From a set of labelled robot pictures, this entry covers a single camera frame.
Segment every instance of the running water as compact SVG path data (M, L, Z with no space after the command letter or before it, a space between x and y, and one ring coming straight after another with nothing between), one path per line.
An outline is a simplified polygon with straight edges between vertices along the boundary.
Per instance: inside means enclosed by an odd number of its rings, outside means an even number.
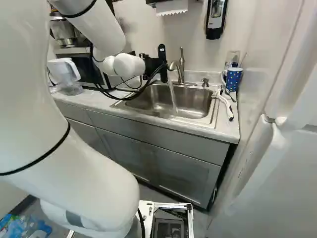
M176 105L176 98L175 98L173 83L172 83L172 81L170 80L169 77L167 77L167 81L168 81L168 86L169 86L169 90L170 90L170 95L171 95L171 97L172 97L172 103L173 103L172 113L173 113L174 116L177 116L177 114L178 114L178 108L177 108L177 105Z

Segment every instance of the faucet handle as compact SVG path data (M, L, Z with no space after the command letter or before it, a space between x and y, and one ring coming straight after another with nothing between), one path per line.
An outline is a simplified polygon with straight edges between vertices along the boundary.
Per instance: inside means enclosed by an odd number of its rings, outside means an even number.
M208 88L209 87L209 84L208 84L208 82L209 82L209 79L207 79L207 78L202 78L202 80L201 80L202 82L203 82L203 84L202 84L202 87L203 88Z
M185 59L184 59L184 48L180 47L180 59L179 59L180 63L185 63Z

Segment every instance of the paper towel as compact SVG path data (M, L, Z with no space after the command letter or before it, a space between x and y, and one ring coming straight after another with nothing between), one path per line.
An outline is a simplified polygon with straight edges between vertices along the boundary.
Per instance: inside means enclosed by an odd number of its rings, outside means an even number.
M188 0L172 0L156 3L157 16L184 13L188 10Z

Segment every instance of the blue polka dot mug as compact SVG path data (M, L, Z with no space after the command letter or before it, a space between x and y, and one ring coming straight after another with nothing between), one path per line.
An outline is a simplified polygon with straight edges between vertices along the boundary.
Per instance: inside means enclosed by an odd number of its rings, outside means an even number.
M222 83L230 92L235 92L238 89L242 72L242 68L228 68L221 73Z

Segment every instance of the microwave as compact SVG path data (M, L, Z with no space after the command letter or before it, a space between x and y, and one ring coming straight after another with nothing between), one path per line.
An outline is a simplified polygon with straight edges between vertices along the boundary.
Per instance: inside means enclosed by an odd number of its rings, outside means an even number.
M89 47L61 48L56 50L55 54L57 58L72 58L81 76L79 82L81 82L84 87L95 89L96 86L94 82L97 82L101 84L104 89L113 89L122 83L120 77L110 76L101 72L94 63L92 64L93 69L91 69Z

